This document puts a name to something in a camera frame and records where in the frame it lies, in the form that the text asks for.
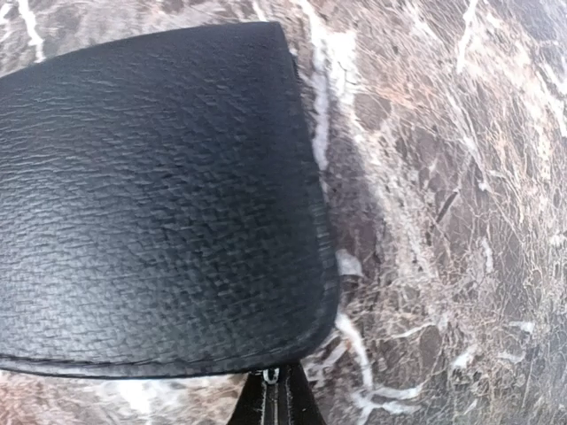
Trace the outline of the black zippered tool case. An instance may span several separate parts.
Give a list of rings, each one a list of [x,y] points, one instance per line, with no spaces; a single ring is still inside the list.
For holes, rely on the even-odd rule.
[[[1,366],[100,378],[305,358],[338,270],[275,22],[99,44],[1,80]]]

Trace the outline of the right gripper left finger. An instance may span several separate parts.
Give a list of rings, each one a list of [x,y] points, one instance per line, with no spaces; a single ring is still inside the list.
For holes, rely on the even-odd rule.
[[[263,370],[247,376],[228,425],[277,424],[277,371]]]

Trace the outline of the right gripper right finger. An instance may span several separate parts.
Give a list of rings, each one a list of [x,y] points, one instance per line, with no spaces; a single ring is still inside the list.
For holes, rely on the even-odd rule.
[[[288,425],[326,424],[300,363],[280,367],[278,423]]]

